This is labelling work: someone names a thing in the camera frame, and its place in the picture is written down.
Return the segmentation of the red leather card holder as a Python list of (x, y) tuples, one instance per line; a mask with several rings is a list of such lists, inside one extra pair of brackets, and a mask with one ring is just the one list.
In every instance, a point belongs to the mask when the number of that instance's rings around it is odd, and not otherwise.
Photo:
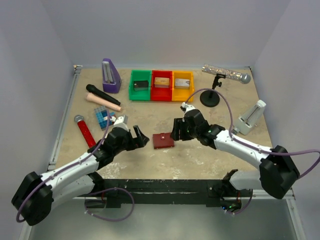
[(154, 149), (172, 148), (175, 146), (170, 132), (156, 133), (152, 135)]

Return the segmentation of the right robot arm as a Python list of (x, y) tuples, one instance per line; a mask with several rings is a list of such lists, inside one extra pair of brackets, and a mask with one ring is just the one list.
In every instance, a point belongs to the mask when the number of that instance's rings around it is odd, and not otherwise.
[(206, 147), (229, 153), (255, 167), (254, 171), (235, 170), (224, 177), (222, 189), (228, 196), (242, 190), (264, 190), (271, 197), (282, 199), (300, 177), (284, 147), (268, 148), (230, 136), (224, 127), (209, 124), (198, 109), (175, 118), (170, 136), (174, 141), (196, 139)]

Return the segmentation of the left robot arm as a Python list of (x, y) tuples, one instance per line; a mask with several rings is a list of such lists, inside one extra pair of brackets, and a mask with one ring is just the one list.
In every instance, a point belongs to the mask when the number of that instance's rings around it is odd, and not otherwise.
[(145, 147), (150, 139), (137, 125), (133, 129), (136, 137), (130, 130), (115, 126), (74, 161), (46, 173), (28, 173), (11, 200), (17, 209), (15, 220), (18, 223), (27, 222), (30, 226), (40, 223), (52, 210), (56, 201), (54, 194), (82, 177), (89, 178), (92, 173), (110, 164), (119, 153)]

